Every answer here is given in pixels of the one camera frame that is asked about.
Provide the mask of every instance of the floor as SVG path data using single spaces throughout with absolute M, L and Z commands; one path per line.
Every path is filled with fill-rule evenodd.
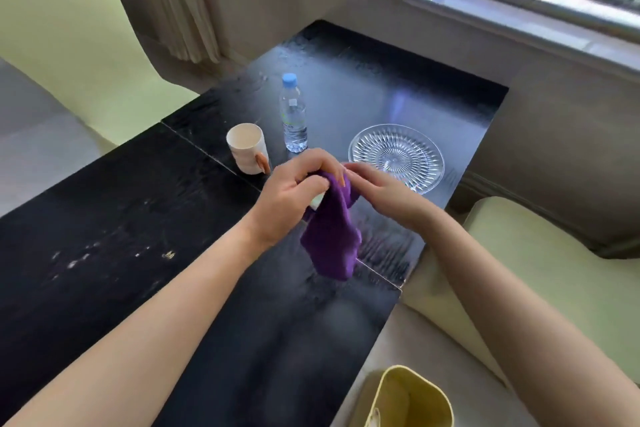
M 207 70 L 171 58 L 141 38 L 149 59 L 166 79 L 196 92 L 240 70 L 224 61 Z M 27 76 L 0 60 L 0 216 L 100 157 L 91 132 Z M 458 427 L 533 427 L 536 423 L 491 372 L 428 320 L 397 305 L 353 384 L 332 427 L 348 425 L 366 375 L 403 364 L 440 386 L 451 400 Z

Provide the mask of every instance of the chair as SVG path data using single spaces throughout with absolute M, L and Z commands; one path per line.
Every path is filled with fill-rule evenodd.
M 502 197 L 478 201 L 464 227 L 640 382 L 640 260 L 601 259 L 572 236 Z M 416 267 L 401 299 L 506 380 L 431 253 Z
M 197 97 L 157 74 L 120 0 L 0 0 L 0 57 L 115 145 Z

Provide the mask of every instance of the brown mug handle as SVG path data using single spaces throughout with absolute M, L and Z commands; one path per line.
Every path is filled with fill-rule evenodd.
M 258 164 L 258 167 L 260 167 L 262 172 L 264 172 L 267 175 L 271 174 L 271 168 L 269 167 L 269 159 L 267 159 L 262 152 L 259 152 L 255 155 L 255 162 Z

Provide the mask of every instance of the clear glass plate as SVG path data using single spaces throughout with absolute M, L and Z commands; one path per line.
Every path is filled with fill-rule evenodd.
M 404 125 L 365 128 L 349 145 L 349 161 L 374 165 L 419 194 L 436 187 L 444 174 L 444 158 L 436 144 Z

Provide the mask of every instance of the water bottle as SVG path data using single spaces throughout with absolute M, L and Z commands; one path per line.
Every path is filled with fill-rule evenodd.
M 291 152 L 302 152 L 307 148 L 306 107 L 300 98 L 298 78 L 293 73 L 282 75 L 280 92 L 280 116 L 284 127 L 284 143 Z

